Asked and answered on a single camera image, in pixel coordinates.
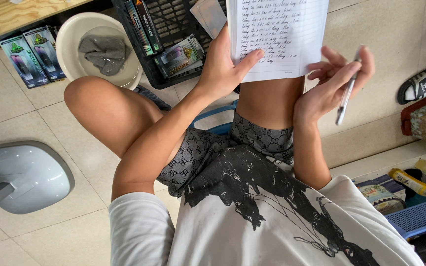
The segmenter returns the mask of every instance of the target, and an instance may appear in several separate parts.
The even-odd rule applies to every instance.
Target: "graphic print t-shirt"
[[[174,229],[156,196],[109,206],[112,265],[423,265],[346,176],[316,191],[249,146],[185,187]]]

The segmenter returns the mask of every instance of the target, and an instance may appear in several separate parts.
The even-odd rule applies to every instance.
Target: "gray patterned shorts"
[[[293,129],[271,130],[260,127],[234,113],[228,135],[188,128],[174,159],[157,180],[169,187],[169,194],[180,197],[184,188],[226,148],[247,144],[259,153],[293,163]]]

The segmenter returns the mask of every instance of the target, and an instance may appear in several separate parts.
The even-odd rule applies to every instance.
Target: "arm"
[[[121,158],[113,180],[112,200],[130,192],[154,193],[154,181],[169,163],[175,144],[193,119],[213,101],[228,95],[264,56],[249,53],[237,66],[230,58],[230,38],[225,25],[211,41],[203,73],[192,91],[169,113],[146,130]]]
[[[316,190],[323,188],[331,180],[321,149],[318,119],[339,105],[346,83],[358,69],[361,68],[361,71],[351,97],[356,95],[374,74],[374,56],[367,47],[359,51],[362,64],[348,64],[343,56],[327,46],[322,48],[322,53],[329,62],[309,66],[311,70],[316,69],[309,75],[309,79],[319,78],[320,82],[297,100],[293,116],[295,177]]]

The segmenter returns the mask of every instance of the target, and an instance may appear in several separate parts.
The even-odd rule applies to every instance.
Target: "lined paper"
[[[233,63],[256,49],[266,52],[243,82],[296,78],[320,61],[328,0],[227,0],[227,6]]]

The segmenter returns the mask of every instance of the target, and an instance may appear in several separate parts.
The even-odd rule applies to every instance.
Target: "paper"
[[[190,9],[190,12],[200,22],[200,25],[215,39],[226,23],[226,16],[217,0],[199,0]]]
[[[231,59],[266,53],[243,82],[296,78],[321,59],[328,0],[227,0]]]

